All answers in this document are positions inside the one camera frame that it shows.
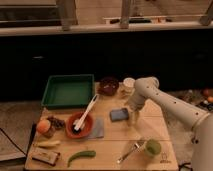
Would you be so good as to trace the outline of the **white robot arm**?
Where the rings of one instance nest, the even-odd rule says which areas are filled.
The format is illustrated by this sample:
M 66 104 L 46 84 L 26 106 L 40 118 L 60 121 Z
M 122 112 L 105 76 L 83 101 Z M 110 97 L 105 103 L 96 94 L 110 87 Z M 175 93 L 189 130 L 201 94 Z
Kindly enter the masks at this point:
M 213 114 L 161 91 L 156 77 L 137 79 L 127 104 L 136 112 L 144 107 L 147 99 L 166 109 L 195 133 L 192 170 L 213 171 Z

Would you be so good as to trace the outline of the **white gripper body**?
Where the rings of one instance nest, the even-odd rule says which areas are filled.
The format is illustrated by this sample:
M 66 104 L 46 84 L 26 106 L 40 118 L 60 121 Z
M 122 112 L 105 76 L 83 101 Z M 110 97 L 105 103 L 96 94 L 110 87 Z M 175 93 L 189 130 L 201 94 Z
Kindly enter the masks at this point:
M 145 97 L 137 93 L 133 93 L 129 97 L 127 104 L 129 105 L 132 111 L 140 111 L 145 106 L 145 101 L 146 101 Z

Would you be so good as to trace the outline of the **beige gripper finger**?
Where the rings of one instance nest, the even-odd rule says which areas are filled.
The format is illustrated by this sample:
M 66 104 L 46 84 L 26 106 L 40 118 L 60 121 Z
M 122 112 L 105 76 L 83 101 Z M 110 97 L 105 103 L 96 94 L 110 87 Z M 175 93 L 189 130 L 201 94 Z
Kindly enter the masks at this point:
M 132 126 L 132 112 L 130 109 L 127 109 L 127 112 L 128 112 L 127 124 L 128 124 L 128 126 Z
M 139 115 L 140 115 L 139 111 L 133 112 L 133 120 L 132 120 L 133 124 L 137 123 Z

